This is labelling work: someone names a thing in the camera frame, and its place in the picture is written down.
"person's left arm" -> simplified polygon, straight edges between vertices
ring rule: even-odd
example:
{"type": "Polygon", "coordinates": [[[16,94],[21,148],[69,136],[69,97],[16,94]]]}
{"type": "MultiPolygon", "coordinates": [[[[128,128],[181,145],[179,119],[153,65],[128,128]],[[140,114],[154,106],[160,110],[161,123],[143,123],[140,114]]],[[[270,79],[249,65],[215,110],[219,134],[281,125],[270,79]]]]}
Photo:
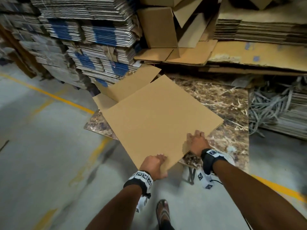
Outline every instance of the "person's left arm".
{"type": "MultiPolygon", "coordinates": [[[[167,177],[161,174],[160,167],[166,156],[148,156],[140,166],[140,171],[150,174],[153,181],[167,177]]],[[[128,229],[132,223],[138,201],[142,195],[139,185],[128,185],[122,189],[104,208],[94,217],[86,230],[128,229]]]]}

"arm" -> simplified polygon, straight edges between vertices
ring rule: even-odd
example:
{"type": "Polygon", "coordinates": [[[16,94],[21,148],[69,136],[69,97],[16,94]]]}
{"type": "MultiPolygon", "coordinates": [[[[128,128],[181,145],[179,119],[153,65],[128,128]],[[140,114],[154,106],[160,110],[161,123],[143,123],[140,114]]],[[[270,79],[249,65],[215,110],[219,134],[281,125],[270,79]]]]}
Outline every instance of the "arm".
{"type": "Polygon", "coordinates": [[[254,230],[307,229],[307,220],[278,193],[252,176],[223,160],[211,160],[211,155],[202,154],[210,148],[204,133],[195,131],[187,135],[190,150],[202,156],[204,171],[214,171],[230,197],[254,230]]]}
{"type": "MultiPolygon", "coordinates": [[[[160,172],[160,167],[165,160],[166,156],[162,154],[148,156],[140,166],[140,170],[150,174],[153,181],[166,178],[167,173],[160,172]]],[[[141,195],[142,189],[139,185],[126,186],[104,206],[86,230],[129,229],[141,195]]]]}

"person's right arm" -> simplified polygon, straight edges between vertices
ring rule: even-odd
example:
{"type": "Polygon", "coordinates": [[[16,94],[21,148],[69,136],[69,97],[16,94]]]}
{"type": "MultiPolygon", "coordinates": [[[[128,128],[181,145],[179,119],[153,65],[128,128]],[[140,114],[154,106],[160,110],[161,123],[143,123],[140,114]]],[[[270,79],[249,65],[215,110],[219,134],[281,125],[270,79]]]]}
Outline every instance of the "person's right arm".
{"type": "MultiPolygon", "coordinates": [[[[210,148],[200,131],[188,134],[187,141],[197,156],[210,148]]],[[[212,167],[253,230],[307,229],[305,217],[268,186],[227,161],[217,160],[212,167]]]]}

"hand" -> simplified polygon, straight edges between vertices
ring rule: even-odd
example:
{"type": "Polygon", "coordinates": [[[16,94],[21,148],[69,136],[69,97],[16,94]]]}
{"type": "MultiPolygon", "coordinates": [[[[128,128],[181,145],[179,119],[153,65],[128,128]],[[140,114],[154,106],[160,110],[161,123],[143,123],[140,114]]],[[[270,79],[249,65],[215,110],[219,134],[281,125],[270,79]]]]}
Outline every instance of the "hand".
{"type": "Polygon", "coordinates": [[[205,139],[205,133],[198,130],[195,131],[194,135],[191,133],[187,134],[187,143],[191,153],[199,157],[201,156],[201,151],[211,148],[208,141],[205,139]]]}
{"type": "Polygon", "coordinates": [[[143,170],[150,173],[150,176],[154,181],[166,178],[167,172],[161,174],[160,171],[160,167],[165,162],[166,159],[167,157],[163,154],[158,154],[156,156],[148,156],[143,161],[139,170],[143,170]]]}

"forearm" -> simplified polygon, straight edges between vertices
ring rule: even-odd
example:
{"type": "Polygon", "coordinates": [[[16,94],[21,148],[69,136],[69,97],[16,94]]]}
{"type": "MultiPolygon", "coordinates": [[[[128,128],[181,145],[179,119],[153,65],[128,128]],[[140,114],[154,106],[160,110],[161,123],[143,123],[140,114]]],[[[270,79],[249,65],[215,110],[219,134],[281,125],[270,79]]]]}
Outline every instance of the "forearm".
{"type": "Polygon", "coordinates": [[[213,170],[254,230],[307,229],[307,220],[288,201],[225,161],[213,170]]]}
{"type": "Polygon", "coordinates": [[[105,205],[90,222],[86,230],[128,229],[132,223],[141,194],[140,186],[126,186],[105,205]]]}

